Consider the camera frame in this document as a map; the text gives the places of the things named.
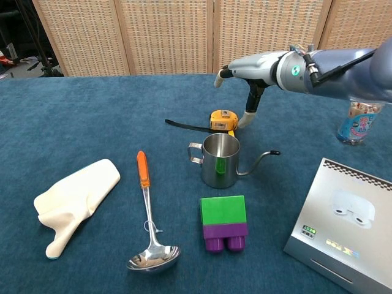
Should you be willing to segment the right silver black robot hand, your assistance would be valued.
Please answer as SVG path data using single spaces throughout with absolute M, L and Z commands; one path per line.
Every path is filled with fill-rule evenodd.
M 284 54 L 286 51 L 267 51 L 245 56 L 232 61 L 218 71 L 214 81 L 216 88 L 219 88 L 225 79 L 231 77 L 245 80 L 249 85 L 245 111 L 238 121 L 238 128 L 245 128 L 254 120 L 264 90 L 277 83 L 272 71 Z

